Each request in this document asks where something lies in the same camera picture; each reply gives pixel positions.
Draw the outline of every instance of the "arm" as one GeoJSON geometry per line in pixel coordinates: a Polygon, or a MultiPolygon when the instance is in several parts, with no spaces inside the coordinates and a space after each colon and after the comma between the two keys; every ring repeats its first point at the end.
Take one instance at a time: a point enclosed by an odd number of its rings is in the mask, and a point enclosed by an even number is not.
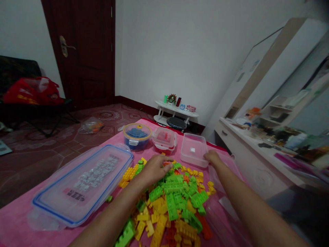
{"type": "Polygon", "coordinates": [[[308,246],[292,228],[253,190],[245,185],[219,158],[216,151],[205,154],[254,246],[308,246]]]}
{"type": "Polygon", "coordinates": [[[173,161],[163,155],[153,156],[144,169],[130,181],[114,201],[69,245],[70,247],[113,246],[127,222],[140,194],[159,181],[172,168],[161,168],[164,161],[173,161]]]}

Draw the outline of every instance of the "person's left hand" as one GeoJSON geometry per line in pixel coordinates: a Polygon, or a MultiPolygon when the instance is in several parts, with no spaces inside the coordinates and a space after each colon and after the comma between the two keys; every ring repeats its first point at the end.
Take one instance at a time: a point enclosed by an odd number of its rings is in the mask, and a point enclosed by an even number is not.
{"type": "Polygon", "coordinates": [[[164,161],[174,160],[164,155],[154,155],[146,163],[143,170],[138,174],[138,177],[141,179],[141,181],[145,183],[145,187],[148,187],[162,179],[172,168],[172,164],[162,167],[164,161]]]}

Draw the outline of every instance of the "potted plant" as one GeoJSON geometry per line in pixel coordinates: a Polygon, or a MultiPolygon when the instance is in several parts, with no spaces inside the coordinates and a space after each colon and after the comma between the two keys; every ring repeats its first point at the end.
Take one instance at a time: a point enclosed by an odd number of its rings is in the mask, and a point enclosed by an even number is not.
{"type": "Polygon", "coordinates": [[[175,104],[176,103],[176,94],[170,94],[167,102],[169,105],[175,104]]]}

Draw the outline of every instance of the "door handle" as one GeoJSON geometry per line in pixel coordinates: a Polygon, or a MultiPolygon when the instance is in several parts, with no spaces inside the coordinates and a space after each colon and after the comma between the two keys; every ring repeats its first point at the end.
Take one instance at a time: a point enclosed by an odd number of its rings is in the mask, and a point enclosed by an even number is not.
{"type": "Polygon", "coordinates": [[[72,49],[76,50],[76,48],[74,46],[68,46],[66,44],[66,40],[65,40],[65,38],[62,35],[59,36],[59,41],[61,43],[62,53],[63,53],[64,57],[68,57],[69,56],[68,48],[72,48],[72,49]]]}

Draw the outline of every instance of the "wooden door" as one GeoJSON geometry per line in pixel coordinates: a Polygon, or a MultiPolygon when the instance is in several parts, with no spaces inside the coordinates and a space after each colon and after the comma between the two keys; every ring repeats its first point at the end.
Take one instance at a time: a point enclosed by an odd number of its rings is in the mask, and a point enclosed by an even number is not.
{"type": "Polygon", "coordinates": [[[66,98],[74,98],[78,109],[112,104],[115,0],[42,0],[42,5],[66,98]],[[63,38],[73,47],[65,47],[63,38]]]}

